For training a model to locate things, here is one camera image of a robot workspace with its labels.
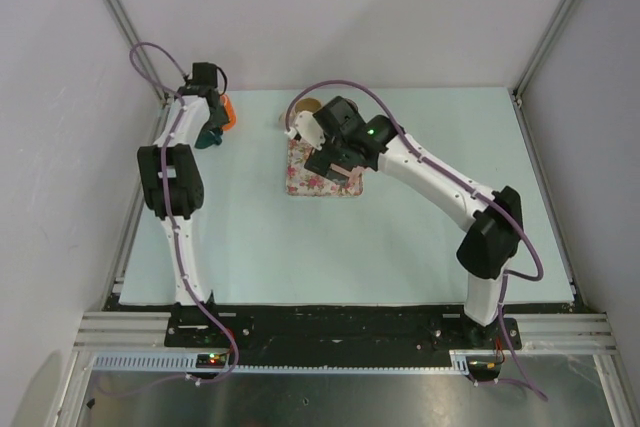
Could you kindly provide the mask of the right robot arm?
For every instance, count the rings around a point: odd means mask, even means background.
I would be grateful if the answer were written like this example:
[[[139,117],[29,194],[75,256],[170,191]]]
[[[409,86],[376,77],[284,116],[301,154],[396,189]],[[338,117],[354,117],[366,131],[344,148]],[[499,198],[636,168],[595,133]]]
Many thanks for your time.
[[[453,220],[464,233],[456,259],[468,274],[462,335],[476,348],[494,343],[502,278],[520,242],[519,193],[511,187],[495,191],[463,177],[416,143],[390,116],[366,121],[356,104],[341,96],[315,112],[296,113],[289,132],[311,145],[305,167],[312,173],[344,184],[357,170],[381,172]]]

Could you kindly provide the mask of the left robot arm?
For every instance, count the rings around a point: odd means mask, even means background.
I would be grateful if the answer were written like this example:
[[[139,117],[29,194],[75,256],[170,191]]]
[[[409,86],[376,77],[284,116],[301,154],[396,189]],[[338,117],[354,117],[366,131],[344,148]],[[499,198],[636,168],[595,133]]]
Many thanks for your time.
[[[195,151],[219,146],[230,123],[214,63],[197,62],[174,97],[159,137],[137,151],[144,202],[160,221],[169,244],[175,302],[195,306],[211,297],[199,270],[196,214],[204,206],[204,182]]]

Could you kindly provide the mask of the pink ceramic mug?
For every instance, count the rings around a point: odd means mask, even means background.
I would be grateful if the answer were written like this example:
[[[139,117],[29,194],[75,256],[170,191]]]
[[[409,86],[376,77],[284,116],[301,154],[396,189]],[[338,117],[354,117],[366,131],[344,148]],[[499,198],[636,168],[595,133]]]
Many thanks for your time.
[[[352,185],[361,184],[363,180],[363,174],[365,171],[365,169],[361,166],[355,166],[350,170],[348,170],[335,163],[331,164],[331,170],[336,175],[336,180],[334,180],[334,183],[340,186],[343,186],[345,188],[348,188],[349,186],[352,186]]]

